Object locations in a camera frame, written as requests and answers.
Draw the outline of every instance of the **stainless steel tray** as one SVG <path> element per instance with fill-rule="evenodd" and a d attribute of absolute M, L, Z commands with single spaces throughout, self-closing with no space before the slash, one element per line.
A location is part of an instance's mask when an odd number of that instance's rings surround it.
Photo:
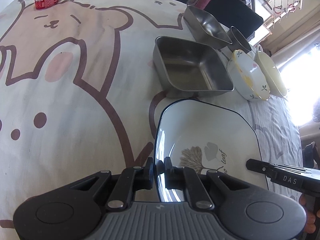
<path fill-rule="evenodd" d="M 167 97 L 218 96 L 234 89 L 219 55 L 208 45 L 160 36 L 153 61 Z"/>
<path fill-rule="evenodd" d="M 225 30 L 210 13 L 188 5 L 183 18 L 196 41 L 214 49 L 232 44 Z"/>

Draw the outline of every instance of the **gray ribbed handle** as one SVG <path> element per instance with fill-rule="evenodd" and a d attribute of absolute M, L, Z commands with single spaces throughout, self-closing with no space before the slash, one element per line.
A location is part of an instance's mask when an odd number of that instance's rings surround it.
<path fill-rule="evenodd" d="M 134 202 L 129 210 L 110 213 L 87 240 L 236 240 L 206 212 L 187 202 Z"/>

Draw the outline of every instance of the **pink bear cheek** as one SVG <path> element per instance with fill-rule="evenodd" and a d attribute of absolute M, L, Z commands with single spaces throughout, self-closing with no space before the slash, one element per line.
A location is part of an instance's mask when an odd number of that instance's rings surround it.
<path fill-rule="evenodd" d="M 47 82 L 56 82 L 67 72 L 73 60 L 71 52 L 61 52 L 56 55 L 47 68 L 44 79 Z"/>

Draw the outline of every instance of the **sunlight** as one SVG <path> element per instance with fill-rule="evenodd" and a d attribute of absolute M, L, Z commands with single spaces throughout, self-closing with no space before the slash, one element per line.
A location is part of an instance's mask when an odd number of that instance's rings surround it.
<path fill-rule="evenodd" d="M 281 77 L 288 88 L 288 105 L 295 125 L 302 125 L 312 119 L 313 104 L 320 96 L 320 51 L 313 48 L 282 72 Z"/>

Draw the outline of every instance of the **bowl with leaf pattern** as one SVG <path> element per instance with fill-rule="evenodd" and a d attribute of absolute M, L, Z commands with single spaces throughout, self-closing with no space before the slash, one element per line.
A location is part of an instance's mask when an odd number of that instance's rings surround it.
<path fill-rule="evenodd" d="M 257 135 L 237 112 L 193 99 L 167 106 L 160 117 L 154 161 L 170 157 L 173 166 L 190 167 L 198 174 L 217 170 L 268 189 L 263 174 L 247 170 L 250 158 L 261 160 Z M 159 199 L 183 201 L 182 191 L 165 188 L 164 174 L 156 178 Z"/>
<path fill-rule="evenodd" d="M 258 101 L 270 98 L 270 88 L 259 65 L 242 50 L 233 52 L 227 70 L 236 90 L 245 99 Z"/>

